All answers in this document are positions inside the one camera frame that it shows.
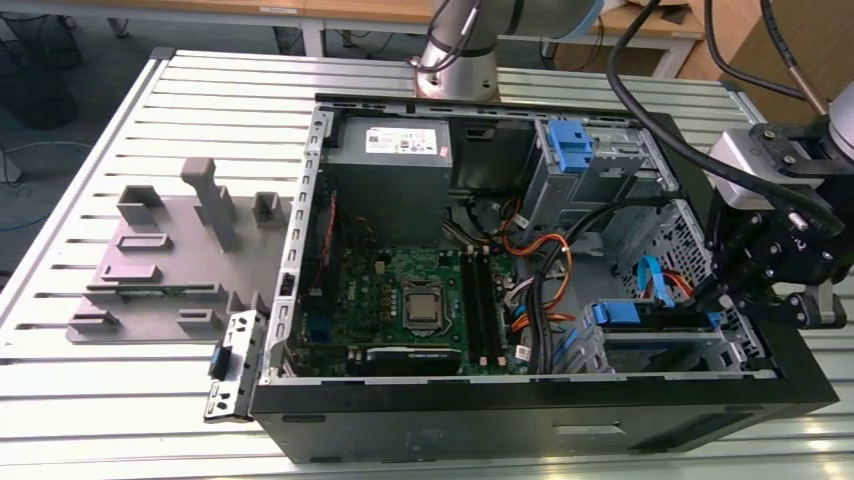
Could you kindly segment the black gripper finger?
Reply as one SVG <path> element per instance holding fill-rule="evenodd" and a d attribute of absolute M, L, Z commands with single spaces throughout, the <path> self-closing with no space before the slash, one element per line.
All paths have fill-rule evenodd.
<path fill-rule="evenodd" d="M 848 323 L 831 280 L 804 285 L 785 297 L 765 287 L 731 294 L 729 298 L 736 311 L 752 321 L 768 321 L 799 330 L 842 329 Z"/>
<path fill-rule="evenodd" d="M 759 211 L 716 206 L 705 229 L 705 248 L 711 253 L 708 275 L 697 283 L 692 300 L 696 306 L 717 306 L 728 296 L 733 303 L 761 290 L 764 272 L 775 256 L 763 235 L 769 232 L 769 215 Z"/>

